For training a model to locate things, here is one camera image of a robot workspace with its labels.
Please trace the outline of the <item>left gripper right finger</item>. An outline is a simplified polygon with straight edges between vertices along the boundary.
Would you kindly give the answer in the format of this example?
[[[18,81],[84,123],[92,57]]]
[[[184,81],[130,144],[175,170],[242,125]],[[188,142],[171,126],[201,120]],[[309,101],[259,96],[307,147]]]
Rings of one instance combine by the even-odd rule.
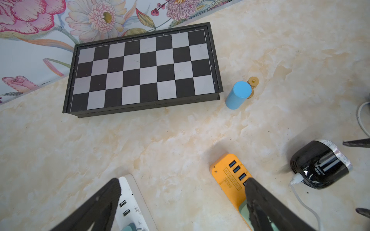
[[[246,180],[245,194],[249,220],[255,231],[271,231],[273,230],[271,223],[274,223],[280,231],[314,230],[254,178]]]

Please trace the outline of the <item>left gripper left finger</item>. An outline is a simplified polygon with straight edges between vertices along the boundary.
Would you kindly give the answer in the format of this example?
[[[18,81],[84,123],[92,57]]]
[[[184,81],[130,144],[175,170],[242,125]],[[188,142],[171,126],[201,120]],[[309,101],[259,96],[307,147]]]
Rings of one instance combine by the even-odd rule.
[[[110,231],[113,225],[121,187],[119,179],[112,178],[83,205],[64,219],[53,231]]]

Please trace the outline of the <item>black electric shaver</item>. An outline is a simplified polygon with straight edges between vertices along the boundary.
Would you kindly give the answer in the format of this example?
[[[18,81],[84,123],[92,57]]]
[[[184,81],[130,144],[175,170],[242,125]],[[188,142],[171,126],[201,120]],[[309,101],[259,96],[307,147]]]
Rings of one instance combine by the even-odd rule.
[[[295,174],[305,185],[321,190],[349,174],[350,160],[330,140],[316,139],[298,150],[290,160]]]

